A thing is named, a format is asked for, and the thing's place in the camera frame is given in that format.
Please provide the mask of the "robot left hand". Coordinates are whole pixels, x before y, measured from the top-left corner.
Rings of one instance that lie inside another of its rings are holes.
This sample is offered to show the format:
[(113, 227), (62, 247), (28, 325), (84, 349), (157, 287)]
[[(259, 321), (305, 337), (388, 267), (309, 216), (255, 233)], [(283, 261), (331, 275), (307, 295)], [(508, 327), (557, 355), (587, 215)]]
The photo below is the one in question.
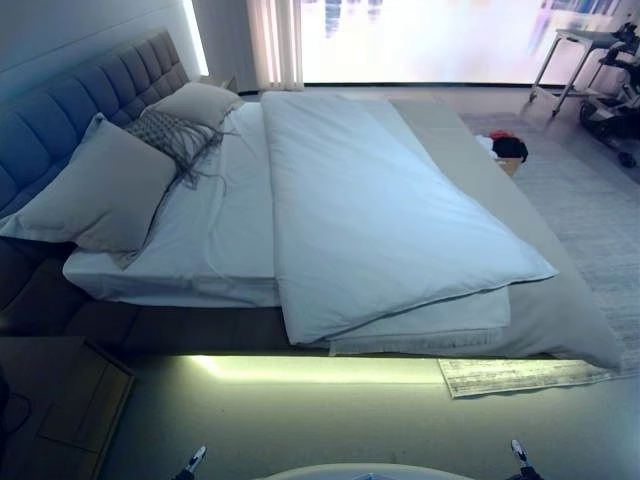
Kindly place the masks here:
[(207, 453), (207, 447), (201, 446), (188, 460), (184, 470), (189, 472), (190, 474), (194, 474), (200, 463), (203, 461), (204, 457)]

